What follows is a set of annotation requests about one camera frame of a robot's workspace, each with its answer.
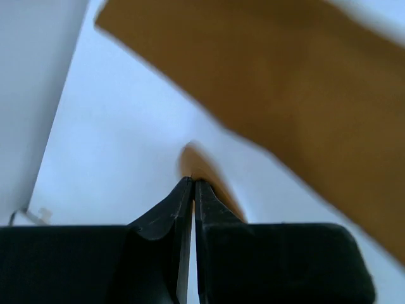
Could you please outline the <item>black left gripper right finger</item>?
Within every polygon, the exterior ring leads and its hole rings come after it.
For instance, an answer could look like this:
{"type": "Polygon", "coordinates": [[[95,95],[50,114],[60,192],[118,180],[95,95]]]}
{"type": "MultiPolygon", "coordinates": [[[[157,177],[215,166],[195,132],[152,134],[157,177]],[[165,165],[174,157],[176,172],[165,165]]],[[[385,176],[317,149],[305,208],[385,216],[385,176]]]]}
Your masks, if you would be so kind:
{"type": "Polygon", "coordinates": [[[196,182],[201,303],[374,303],[358,245],[333,223],[246,224],[196,182]]]}

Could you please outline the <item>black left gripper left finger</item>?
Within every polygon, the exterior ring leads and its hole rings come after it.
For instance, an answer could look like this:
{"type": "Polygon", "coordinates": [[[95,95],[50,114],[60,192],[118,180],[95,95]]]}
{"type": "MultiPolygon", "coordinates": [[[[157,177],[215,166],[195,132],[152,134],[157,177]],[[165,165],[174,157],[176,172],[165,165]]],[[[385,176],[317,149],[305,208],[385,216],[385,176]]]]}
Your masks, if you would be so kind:
{"type": "Polygon", "coordinates": [[[185,303],[193,183],[127,225],[1,229],[2,303],[185,303]]]}

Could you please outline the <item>brown trousers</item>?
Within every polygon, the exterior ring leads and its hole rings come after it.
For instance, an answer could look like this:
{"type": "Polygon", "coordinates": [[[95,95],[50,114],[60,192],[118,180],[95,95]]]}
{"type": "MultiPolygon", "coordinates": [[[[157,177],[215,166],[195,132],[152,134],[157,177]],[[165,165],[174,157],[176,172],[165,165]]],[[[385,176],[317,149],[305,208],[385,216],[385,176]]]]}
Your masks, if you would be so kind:
{"type": "Polygon", "coordinates": [[[404,47],[326,1],[108,1],[96,25],[404,261],[404,47]]]}

